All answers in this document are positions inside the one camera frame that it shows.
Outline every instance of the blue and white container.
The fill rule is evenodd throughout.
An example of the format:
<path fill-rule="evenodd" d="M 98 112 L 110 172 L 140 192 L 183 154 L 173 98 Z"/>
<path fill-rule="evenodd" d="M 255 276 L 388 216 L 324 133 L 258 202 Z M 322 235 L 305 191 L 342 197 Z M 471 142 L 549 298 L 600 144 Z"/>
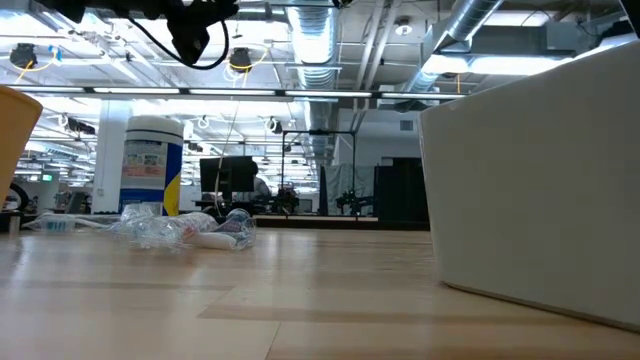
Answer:
<path fill-rule="evenodd" d="M 157 203 L 162 215 L 180 210 L 183 124 L 161 116 L 129 119 L 124 143 L 120 211 L 128 204 Z"/>

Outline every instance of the large container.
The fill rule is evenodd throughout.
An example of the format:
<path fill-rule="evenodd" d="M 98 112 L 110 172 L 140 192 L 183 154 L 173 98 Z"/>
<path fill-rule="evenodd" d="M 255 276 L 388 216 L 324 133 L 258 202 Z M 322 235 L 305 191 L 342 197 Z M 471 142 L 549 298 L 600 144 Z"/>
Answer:
<path fill-rule="evenodd" d="M 4 201 L 16 164 L 42 114 L 42 105 L 27 95 L 0 86 L 0 109 L 0 199 Z"/>
<path fill-rule="evenodd" d="M 640 41 L 422 113 L 439 280 L 640 332 Z"/>
<path fill-rule="evenodd" d="M 157 203 L 162 215 L 178 215 L 183 144 L 183 124 L 177 120 L 159 116 L 129 119 L 120 211 L 127 204 Z"/>

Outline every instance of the plastic wrapper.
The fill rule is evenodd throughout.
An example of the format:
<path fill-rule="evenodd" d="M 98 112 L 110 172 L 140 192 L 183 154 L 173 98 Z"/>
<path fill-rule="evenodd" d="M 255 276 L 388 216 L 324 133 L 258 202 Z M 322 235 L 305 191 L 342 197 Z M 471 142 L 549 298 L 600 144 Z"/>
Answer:
<path fill-rule="evenodd" d="M 222 225 L 212 232 L 194 234 L 188 242 L 211 249 L 242 250 L 253 245 L 255 229 L 255 222 L 248 212 L 243 209 L 234 209 L 227 215 Z"/>
<path fill-rule="evenodd" d="M 82 230 L 109 229 L 119 220 L 117 215 L 75 215 L 45 213 L 23 228 L 44 231 L 47 234 L 69 234 Z"/>
<path fill-rule="evenodd" d="M 124 208 L 121 221 L 112 226 L 111 231 L 143 248 L 179 249 L 186 246 L 186 240 L 194 234 L 217 227 L 215 219 L 207 214 L 156 216 L 152 206 L 132 204 Z"/>
<path fill-rule="evenodd" d="M 180 216 L 156 216 L 142 205 L 125 207 L 121 221 L 111 228 L 143 248 L 170 248 L 198 246 L 213 249 L 241 250 L 252 245 L 255 223 L 248 212 L 235 209 L 218 226 L 215 219 L 204 213 Z"/>

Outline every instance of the yellow label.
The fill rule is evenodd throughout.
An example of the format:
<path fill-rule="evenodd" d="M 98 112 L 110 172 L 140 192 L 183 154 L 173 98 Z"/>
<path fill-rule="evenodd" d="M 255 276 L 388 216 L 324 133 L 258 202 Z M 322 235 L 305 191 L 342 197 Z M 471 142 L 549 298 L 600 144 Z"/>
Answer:
<path fill-rule="evenodd" d="M 180 214 L 180 174 L 164 189 L 164 209 L 169 216 Z"/>

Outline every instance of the white column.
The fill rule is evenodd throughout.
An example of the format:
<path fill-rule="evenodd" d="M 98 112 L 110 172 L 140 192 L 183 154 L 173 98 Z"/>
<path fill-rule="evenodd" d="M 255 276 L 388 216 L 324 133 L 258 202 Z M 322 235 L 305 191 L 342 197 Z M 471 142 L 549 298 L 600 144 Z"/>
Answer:
<path fill-rule="evenodd" d="M 132 115 L 131 101 L 102 101 L 93 181 L 93 213 L 118 211 L 125 131 Z"/>
<path fill-rule="evenodd" d="M 60 173 L 43 171 L 38 188 L 38 214 L 51 212 L 52 209 L 55 209 L 56 194 L 59 190 Z"/>
<path fill-rule="evenodd" d="M 351 164 L 352 162 L 353 137 L 351 135 L 340 134 L 336 137 L 336 145 L 333 152 L 333 165 Z"/>

